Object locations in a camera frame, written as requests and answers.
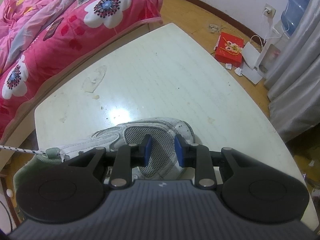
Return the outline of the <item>white paper bag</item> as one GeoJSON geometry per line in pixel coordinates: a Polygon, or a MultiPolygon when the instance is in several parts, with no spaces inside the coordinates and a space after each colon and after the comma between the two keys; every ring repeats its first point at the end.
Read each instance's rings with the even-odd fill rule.
{"type": "Polygon", "coordinates": [[[263,46],[264,46],[264,43],[261,40],[261,37],[258,35],[253,35],[250,38],[250,40],[245,44],[244,48],[242,49],[242,51],[241,51],[242,58],[244,59],[245,63],[248,65],[248,67],[251,70],[253,70],[256,67],[258,57],[263,50],[263,46]],[[253,40],[254,37],[257,37],[258,40],[260,41],[259,49],[255,48],[251,44],[251,41],[253,40]]]}

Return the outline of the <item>red gift box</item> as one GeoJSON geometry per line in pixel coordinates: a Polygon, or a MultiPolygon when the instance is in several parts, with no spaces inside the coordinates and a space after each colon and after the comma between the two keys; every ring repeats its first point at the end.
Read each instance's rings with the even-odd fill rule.
{"type": "Polygon", "coordinates": [[[242,49],[244,40],[231,34],[222,32],[215,46],[214,58],[225,64],[238,68],[242,63],[242,49]]]}

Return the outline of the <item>grey curtain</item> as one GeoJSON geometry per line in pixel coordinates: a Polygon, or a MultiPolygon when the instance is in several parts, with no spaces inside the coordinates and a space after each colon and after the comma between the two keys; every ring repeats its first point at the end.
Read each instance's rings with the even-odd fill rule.
{"type": "Polygon", "coordinates": [[[270,122],[284,142],[319,124],[319,0],[267,73],[270,122]]]}

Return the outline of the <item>white water dispenser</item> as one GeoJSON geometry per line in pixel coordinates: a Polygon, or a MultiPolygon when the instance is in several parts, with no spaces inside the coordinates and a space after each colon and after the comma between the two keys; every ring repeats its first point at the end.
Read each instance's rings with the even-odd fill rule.
{"type": "Polygon", "coordinates": [[[286,33],[281,21],[275,24],[270,32],[270,36],[266,39],[266,43],[256,61],[258,73],[267,78],[268,73],[273,69],[274,63],[281,51],[287,46],[290,37],[286,33]]]}

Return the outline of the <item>white wall socket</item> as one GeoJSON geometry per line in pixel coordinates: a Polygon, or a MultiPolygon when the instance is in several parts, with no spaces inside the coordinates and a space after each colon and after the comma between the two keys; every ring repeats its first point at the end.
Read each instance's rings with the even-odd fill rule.
{"type": "Polygon", "coordinates": [[[276,9],[269,4],[265,4],[263,15],[272,19],[276,13],[276,9]]]}

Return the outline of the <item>blue water bottle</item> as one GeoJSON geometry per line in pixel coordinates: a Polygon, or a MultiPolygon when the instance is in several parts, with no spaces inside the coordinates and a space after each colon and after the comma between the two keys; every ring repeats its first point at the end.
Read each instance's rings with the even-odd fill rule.
{"type": "Polygon", "coordinates": [[[288,0],[281,15],[281,23],[287,36],[291,36],[298,27],[310,0],[288,0]]]}

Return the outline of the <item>white mint sneaker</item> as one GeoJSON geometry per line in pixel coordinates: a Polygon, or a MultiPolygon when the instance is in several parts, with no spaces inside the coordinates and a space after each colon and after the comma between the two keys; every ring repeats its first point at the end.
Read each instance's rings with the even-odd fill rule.
{"type": "Polygon", "coordinates": [[[187,143],[196,141],[191,126],[174,118],[149,118],[97,131],[89,137],[60,146],[48,148],[48,156],[36,154],[13,178],[14,189],[18,189],[28,179],[40,174],[63,160],[75,158],[80,152],[87,152],[95,147],[104,147],[108,152],[116,152],[121,146],[140,144],[146,135],[152,137],[152,151],[146,167],[132,170],[133,179],[175,180],[185,172],[180,167],[175,153],[174,139],[181,135],[187,143]]]}

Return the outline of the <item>black phone on bed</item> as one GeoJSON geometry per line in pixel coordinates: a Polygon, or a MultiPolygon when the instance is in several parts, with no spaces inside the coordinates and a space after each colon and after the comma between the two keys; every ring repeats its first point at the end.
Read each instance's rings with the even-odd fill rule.
{"type": "Polygon", "coordinates": [[[55,20],[55,21],[47,28],[47,32],[46,32],[46,34],[45,34],[45,36],[44,36],[44,38],[43,38],[43,41],[46,41],[47,39],[51,38],[51,37],[55,34],[58,26],[61,24],[61,22],[63,21],[63,19],[64,19],[64,18],[62,17],[62,18],[60,18],[60,19],[58,19],[58,20],[55,20]]]}

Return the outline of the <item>white black speckled shoelace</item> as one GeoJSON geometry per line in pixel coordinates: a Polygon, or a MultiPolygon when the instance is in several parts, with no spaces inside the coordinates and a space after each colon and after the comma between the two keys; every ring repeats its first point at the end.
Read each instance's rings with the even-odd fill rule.
{"type": "Polygon", "coordinates": [[[46,155],[46,153],[41,150],[28,150],[28,149],[24,149],[24,148],[16,148],[16,147],[4,146],[4,145],[1,145],[0,149],[13,151],[13,152],[28,153],[28,154],[46,155]]]}

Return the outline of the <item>white ball on floor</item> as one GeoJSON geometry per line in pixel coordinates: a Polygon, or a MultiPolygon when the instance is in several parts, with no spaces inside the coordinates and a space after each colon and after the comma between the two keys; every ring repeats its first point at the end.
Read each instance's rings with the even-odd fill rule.
{"type": "Polygon", "coordinates": [[[7,196],[10,197],[10,198],[12,198],[13,195],[14,195],[14,194],[13,194],[13,191],[12,191],[11,189],[7,189],[7,190],[6,190],[6,193],[7,193],[7,196]]]}

